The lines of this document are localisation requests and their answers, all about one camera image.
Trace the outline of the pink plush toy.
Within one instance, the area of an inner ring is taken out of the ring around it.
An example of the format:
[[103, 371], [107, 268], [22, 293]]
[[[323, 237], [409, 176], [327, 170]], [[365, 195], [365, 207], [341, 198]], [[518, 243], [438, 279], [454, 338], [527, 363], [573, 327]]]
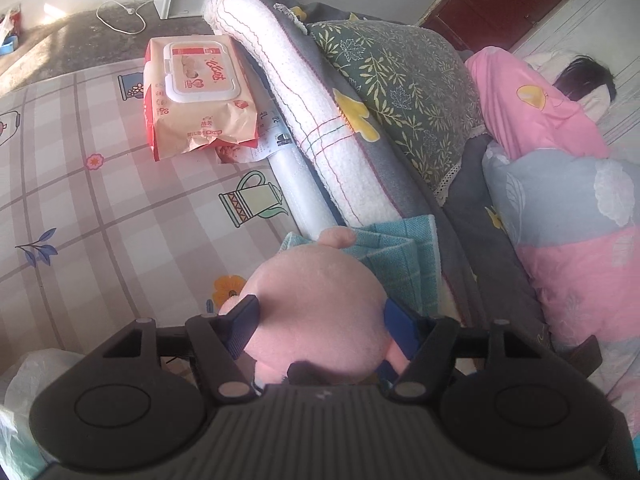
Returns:
[[315, 242], [281, 250], [218, 309], [225, 315], [247, 296], [258, 299], [260, 321], [245, 347], [258, 385], [280, 384], [295, 362], [310, 363], [333, 385], [362, 382], [383, 362], [398, 374], [406, 369], [384, 324], [386, 291], [344, 252], [355, 243], [354, 230], [334, 226]]

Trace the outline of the teal checked towel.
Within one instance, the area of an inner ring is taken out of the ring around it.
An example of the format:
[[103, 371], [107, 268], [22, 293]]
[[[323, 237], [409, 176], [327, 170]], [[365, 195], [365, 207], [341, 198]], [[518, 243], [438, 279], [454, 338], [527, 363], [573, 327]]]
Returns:
[[420, 315], [438, 312], [442, 265], [430, 214], [361, 229], [332, 226], [316, 240], [291, 233], [268, 266], [279, 294], [308, 304], [382, 306], [390, 298]]

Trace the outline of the white tied plastic bag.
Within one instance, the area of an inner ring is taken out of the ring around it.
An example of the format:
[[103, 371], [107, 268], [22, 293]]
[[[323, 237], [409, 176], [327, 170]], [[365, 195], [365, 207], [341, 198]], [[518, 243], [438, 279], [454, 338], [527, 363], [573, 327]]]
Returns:
[[25, 354], [1, 375], [1, 468], [6, 478], [35, 479], [47, 466], [29, 429], [35, 398], [82, 355], [60, 349]]

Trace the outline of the red wet wipes pack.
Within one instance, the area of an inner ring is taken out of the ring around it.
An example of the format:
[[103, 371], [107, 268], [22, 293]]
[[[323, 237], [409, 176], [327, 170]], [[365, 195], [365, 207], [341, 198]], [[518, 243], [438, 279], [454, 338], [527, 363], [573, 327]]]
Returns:
[[143, 116], [153, 159], [199, 148], [256, 148], [258, 111], [227, 35], [152, 38], [143, 66]]

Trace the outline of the green leaf patterned pillow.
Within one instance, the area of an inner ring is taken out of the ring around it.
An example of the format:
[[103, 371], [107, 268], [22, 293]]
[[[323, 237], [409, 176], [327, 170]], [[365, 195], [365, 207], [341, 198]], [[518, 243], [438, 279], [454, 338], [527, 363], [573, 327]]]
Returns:
[[432, 30], [383, 21], [326, 21], [308, 30], [445, 203], [466, 142], [486, 132], [476, 85], [456, 49]]

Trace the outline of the white rolled checked blanket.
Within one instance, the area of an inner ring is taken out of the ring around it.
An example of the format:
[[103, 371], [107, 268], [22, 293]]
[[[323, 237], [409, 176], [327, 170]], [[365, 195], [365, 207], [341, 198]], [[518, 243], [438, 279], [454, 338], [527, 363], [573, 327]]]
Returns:
[[204, 18], [262, 69], [297, 146], [348, 226], [436, 214], [432, 192], [292, 11], [276, 0], [208, 0]]

